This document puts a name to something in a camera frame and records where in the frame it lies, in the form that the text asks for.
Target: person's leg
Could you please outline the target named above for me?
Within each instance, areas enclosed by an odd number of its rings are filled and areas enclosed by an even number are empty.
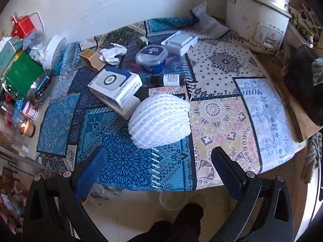
[[[167,242],[198,242],[204,205],[203,197],[193,198],[175,219]]]
[[[128,242],[164,242],[171,233],[172,224],[168,221],[159,221],[153,224],[146,233],[139,234]]]

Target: blue patterned tablecloth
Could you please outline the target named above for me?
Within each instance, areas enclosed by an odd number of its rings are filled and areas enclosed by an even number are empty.
[[[178,30],[198,34],[198,43],[182,57],[169,54],[165,73],[184,73],[184,87],[152,88],[149,74],[136,64],[136,39],[153,44]],[[194,190],[221,185],[211,151],[221,146],[242,168],[264,172],[294,155],[294,142],[283,104],[263,68],[241,37],[205,12],[191,18],[152,19],[95,36],[97,48],[110,43],[127,47],[116,66],[138,73],[144,83],[142,99],[168,93],[190,103],[192,133],[181,141],[139,149],[130,139],[128,122],[117,116],[87,88],[97,75],[78,57],[76,43],[64,55],[74,70],[59,82],[41,127],[36,161],[59,173],[74,170],[92,150],[103,146],[108,157],[98,182],[130,190]]]

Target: rice cooker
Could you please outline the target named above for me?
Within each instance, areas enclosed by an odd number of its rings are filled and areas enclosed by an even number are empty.
[[[255,52],[275,54],[284,39],[289,0],[227,0],[226,25]]]

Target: bottle label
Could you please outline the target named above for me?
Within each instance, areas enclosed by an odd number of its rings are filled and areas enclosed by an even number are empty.
[[[180,86],[180,74],[164,74],[163,76],[164,86]]]
[[[38,115],[38,108],[35,108],[31,103],[27,103],[22,113],[31,120],[35,120]]]

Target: circular logo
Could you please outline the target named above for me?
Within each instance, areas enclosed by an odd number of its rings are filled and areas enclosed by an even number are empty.
[[[117,76],[113,74],[113,75],[108,76],[108,77],[104,80],[104,82],[103,82],[103,83],[104,83],[106,86],[108,86],[108,85],[112,84],[116,79],[117,79]]]

